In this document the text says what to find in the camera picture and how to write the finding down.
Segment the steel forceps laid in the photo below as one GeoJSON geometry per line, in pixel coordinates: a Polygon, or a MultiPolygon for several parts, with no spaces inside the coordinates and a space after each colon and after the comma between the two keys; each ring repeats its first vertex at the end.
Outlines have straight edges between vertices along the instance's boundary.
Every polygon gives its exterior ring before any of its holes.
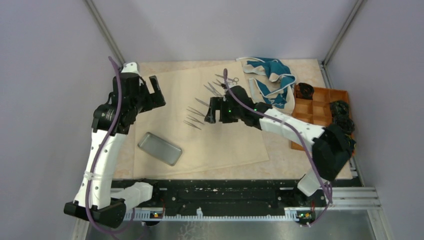
{"type": "Polygon", "coordinates": [[[209,92],[211,92],[215,97],[222,97],[222,95],[213,86],[206,86],[206,85],[204,85],[204,87],[209,92]]]}
{"type": "Polygon", "coordinates": [[[205,88],[207,88],[214,96],[216,97],[222,97],[223,95],[210,83],[207,83],[208,85],[205,85],[205,88]]]}

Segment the beige cloth drape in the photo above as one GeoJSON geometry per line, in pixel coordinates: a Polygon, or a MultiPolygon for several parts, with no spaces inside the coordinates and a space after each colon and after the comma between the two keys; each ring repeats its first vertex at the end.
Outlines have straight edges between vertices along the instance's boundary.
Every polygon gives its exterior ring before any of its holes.
{"type": "Polygon", "coordinates": [[[204,85],[211,83],[221,94],[223,89],[213,81],[220,80],[223,70],[228,70],[230,78],[239,78],[239,85],[249,89],[248,82],[237,61],[214,62],[209,66],[193,62],[150,62],[140,66],[142,77],[147,80],[156,76],[166,105],[137,116],[134,125],[134,178],[162,178],[179,174],[216,170],[253,163],[267,162],[269,156],[262,132],[235,123],[204,122],[204,117],[187,110],[194,108],[206,115],[208,107],[197,102],[198,98],[206,103],[214,95],[204,85]],[[192,116],[204,124],[187,119],[192,116]],[[186,120],[201,130],[185,124],[186,120]],[[138,142],[150,132],[182,148],[182,156],[174,166],[167,165],[145,153],[138,142]]]}

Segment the metal instrument tray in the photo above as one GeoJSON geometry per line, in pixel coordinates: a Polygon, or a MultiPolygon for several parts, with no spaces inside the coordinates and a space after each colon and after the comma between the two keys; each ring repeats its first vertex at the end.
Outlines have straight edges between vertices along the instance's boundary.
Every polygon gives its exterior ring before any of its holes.
{"type": "Polygon", "coordinates": [[[137,146],[148,155],[172,167],[183,154],[182,148],[151,132],[146,132],[137,146]]]}

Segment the large ring scissors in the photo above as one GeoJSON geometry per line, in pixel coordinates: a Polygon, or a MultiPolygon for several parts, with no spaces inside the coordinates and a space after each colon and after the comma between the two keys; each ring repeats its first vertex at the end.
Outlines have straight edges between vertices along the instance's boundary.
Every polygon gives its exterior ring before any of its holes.
{"type": "Polygon", "coordinates": [[[210,107],[209,103],[206,103],[206,102],[204,102],[204,101],[203,101],[203,100],[201,100],[201,99],[195,98],[195,100],[196,100],[197,102],[201,103],[202,105],[204,105],[204,106],[208,107],[208,108],[210,107]]]}

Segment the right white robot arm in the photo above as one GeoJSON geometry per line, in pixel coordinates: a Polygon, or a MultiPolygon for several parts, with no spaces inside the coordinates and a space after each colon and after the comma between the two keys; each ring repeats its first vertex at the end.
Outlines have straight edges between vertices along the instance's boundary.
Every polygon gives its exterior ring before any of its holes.
{"type": "Polygon", "coordinates": [[[223,95],[211,97],[205,122],[216,123],[217,111],[219,122],[223,124],[242,121],[249,127],[280,135],[303,147],[311,169],[293,192],[293,200],[299,206],[307,206],[318,189],[329,195],[329,183],[335,180],[354,152],[350,138],[338,125],[307,123],[270,104],[253,102],[241,86],[231,86],[223,95]]]}

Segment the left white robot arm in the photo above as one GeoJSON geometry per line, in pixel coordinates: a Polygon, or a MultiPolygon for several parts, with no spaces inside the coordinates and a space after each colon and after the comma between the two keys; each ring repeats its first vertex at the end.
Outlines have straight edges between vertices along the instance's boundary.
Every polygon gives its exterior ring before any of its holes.
{"type": "Polygon", "coordinates": [[[160,202],[161,194],[148,182],[138,181],[115,193],[111,189],[120,149],[137,115],[163,107],[166,102],[155,76],[149,78],[153,87],[149,92],[136,62],[122,67],[111,63],[115,71],[113,90],[106,103],[93,112],[87,166],[74,200],[65,204],[63,212],[93,226],[116,229],[127,211],[141,203],[154,207],[160,202]]]}

